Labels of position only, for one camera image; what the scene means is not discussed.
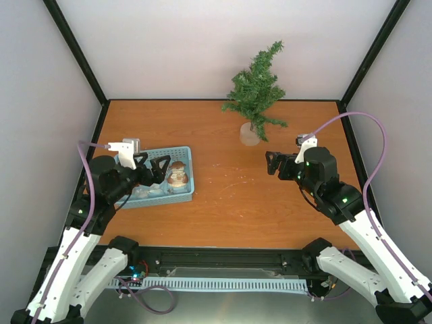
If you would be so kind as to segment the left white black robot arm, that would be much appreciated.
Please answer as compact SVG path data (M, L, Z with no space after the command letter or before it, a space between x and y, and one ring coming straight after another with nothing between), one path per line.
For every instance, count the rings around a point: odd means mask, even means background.
M169 155L151 159L140 153L132 157L132 166L123 167L103 155L84 168L87 193L70 207L57 255L38 292L24 309L14 312L12 323L83 323L91 306L105 286L121 271L139 267L138 243L123 236L110 241L96 265L82 271L98 245L122 197L138 185L160 184L171 161Z

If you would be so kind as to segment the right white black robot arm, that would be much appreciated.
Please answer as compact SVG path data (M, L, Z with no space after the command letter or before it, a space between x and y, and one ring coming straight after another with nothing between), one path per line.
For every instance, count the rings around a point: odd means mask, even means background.
M323 147L302 148L287 155L268 151L267 172L298 184L318 212L340 227L366 256L372 270L349 259L318 238L304 248L304 265L342 280L368 300L383 323L419 323L431 314L431 281L401 253L385 233L362 194L340 181L337 162Z

